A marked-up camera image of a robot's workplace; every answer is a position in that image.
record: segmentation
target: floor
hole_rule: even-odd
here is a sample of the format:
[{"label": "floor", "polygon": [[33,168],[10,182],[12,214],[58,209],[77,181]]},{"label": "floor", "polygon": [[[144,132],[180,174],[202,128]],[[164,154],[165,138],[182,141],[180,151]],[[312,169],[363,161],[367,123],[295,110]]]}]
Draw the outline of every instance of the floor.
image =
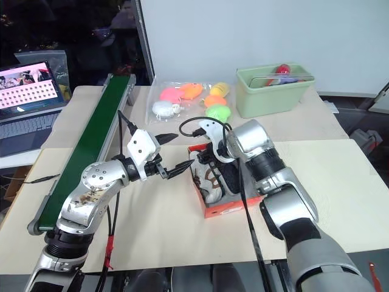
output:
[{"label": "floor", "polygon": [[[356,252],[349,254],[351,260],[357,265],[362,275],[372,284],[369,263],[375,264],[376,276],[381,282],[383,291],[389,291],[389,249],[380,251]],[[236,270],[242,279],[246,292],[262,292],[261,276],[256,262],[234,263]],[[173,271],[174,292],[212,292],[209,276],[210,266],[175,267]],[[27,283],[28,275],[0,275],[1,292],[23,291]],[[81,292],[94,291],[98,276],[87,275],[83,282]],[[112,277],[107,278],[104,292],[111,289]],[[131,284],[126,287],[126,292],[131,292]]]}]

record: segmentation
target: white toy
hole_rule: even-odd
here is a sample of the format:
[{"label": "white toy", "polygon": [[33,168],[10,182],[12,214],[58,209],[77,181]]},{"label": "white toy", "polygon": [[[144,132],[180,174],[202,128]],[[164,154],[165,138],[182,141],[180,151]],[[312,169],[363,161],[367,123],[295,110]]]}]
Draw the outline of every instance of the white toy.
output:
[{"label": "white toy", "polygon": [[173,117],[175,114],[179,114],[182,109],[177,103],[171,103],[167,100],[160,100],[153,104],[153,113],[158,119]]}]

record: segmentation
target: white wall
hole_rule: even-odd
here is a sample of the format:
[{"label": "white wall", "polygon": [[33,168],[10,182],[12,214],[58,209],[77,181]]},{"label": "white wall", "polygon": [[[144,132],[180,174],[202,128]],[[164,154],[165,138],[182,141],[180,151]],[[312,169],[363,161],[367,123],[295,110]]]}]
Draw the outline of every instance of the white wall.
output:
[{"label": "white wall", "polygon": [[294,61],[319,91],[377,94],[389,81],[388,0],[142,0],[156,75],[235,81]]}]

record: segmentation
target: laptop keyboard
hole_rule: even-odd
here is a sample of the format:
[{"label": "laptop keyboard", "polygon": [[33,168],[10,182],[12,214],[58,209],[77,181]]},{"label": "laptop keyboard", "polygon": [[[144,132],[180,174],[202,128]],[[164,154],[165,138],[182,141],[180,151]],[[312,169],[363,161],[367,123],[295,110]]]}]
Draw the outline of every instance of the laptop keyboard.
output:
[{"label": "laptop keyboard", "polygon": [[50,129],[58,115],[59,113],[48,114],[46,116],[32,117],[31,119],[0,125],[0,139]]}]

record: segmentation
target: silver robotic arm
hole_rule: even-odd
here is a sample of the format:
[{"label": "silver robotic arm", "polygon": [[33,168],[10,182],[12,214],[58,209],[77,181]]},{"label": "silver robotic arm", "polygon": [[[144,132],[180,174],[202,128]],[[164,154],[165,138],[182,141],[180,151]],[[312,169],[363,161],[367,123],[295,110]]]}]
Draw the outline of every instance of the silver robotic arm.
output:
[{"label": "silver robotic arm", "polygon": [[154,137],[131,125],[128,158],[118,156],[112,161],[95,162],[83,170],[80,183],[63,204],[55,229],[46,233],[47,245],[25,291],[79,291],[84,278],[81,267],[111,198],[131,181],[144,181],[155,174],[170,179],[185,171],[193,162],[185,161],[172,170],[163,168],[160,145],[178,135]]},{"label": "silver robotic arm", "polygon": [[264,128],[250,120],[229,131],[199,123],[221,162],[239,159],[249,169],[259,193],[269,232],[286,244],[286,257],[297,291],[370,291],[369,281],[340,245],[318,226],[317,208],[293,170],[286,167]]}]

